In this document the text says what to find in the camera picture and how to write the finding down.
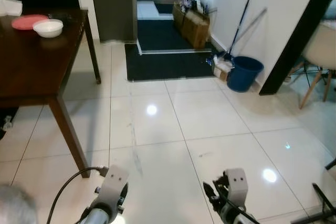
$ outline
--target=glossy floor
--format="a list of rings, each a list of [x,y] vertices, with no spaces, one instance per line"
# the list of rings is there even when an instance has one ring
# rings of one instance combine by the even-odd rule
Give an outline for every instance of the glossy floor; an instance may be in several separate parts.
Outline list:
[[[125,211],[114,223],[221,224],[201,184],[236,167],[245,170],[246,206],[260,223],[319,211],[313,182],[336,201],[335,173],[324,169],[336,154],[332,89],[326,103],[317,88],[298,110],[304,78],[268,97],[232,92],[216,78],[129,83],[123,44],[96,50],[102,84],[94,82],[83,43],[64,98],[90,165],[117,164],[130,173]],[[20,108],[0,141],[0,183],[26,189],[45,223],[57,191],[76,171],[49,107]],[[75,223],[102,181],[96,173],[75,179],[52,223]]]

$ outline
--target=dark wood furniture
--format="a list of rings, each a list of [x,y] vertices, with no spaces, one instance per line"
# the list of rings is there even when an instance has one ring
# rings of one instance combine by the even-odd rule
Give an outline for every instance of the dark wood furniture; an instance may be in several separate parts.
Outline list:
[[[97,84],[101,83],[88,11],[28,10],[35,14],[67,14],[60,36],[41,38],[34,31],[11,26],[15,17],[0,17],[0,108],[48,104],[79,169],[88,167],[62,99],[73,62],[86,32]],[[82,174],[90,177],[90,172]]]

